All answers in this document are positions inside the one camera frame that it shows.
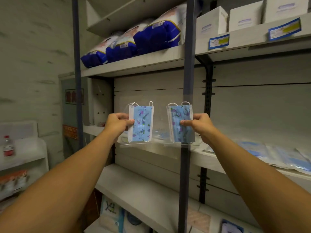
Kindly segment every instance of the person's right arm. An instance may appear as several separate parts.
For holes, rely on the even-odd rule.
[[[311,195],[275,168],[248,153],[216,129],[208,114],[194,114],[192,126],[220,164],[266,233],[311,232]]]

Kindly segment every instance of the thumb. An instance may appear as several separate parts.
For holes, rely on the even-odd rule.
[[[125,120],[125,122],[126,122],[126,125],[127,125],[127,126],[129,126],[129,125],[132,125],[132,124],[134,124],[134,122],[135,122],[135,119],[131,119],[131,120]]]
[[[181,120],[180,124],[184,125],[184,126],[191,126],[192,127],[193,120]]]

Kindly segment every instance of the marble patterned wall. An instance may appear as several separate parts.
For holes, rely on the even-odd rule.
[[[100,42],[80,4],[81,53]],[[49,164],[63,160],[58,75],[74,71],[71,0],[0,0],[0,121],[36,120]]]

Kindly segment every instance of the face mask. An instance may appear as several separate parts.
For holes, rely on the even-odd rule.
[[[127,141],[151,141],[153,126],[153,102],[150,101],[149,106],[140,106],[135,102],[129,105],[129,119],[135,119],[135,122],[133,126],[128,128]]]
[[[192,105],[189,102],[182,102],[181,105],[170,103],[167,105],[167,115],[169,118],[169,131],[171,142],[195,142],[192,127],[180,125],[181,120],[193,120]]]

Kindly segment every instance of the person's left hand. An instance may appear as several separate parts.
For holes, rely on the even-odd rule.
[[[111,133],[116,140],[126,130],[126,127],[134,124],[134,122],[134,119],[128,120],[126,113],[109,114],[104,131]]]

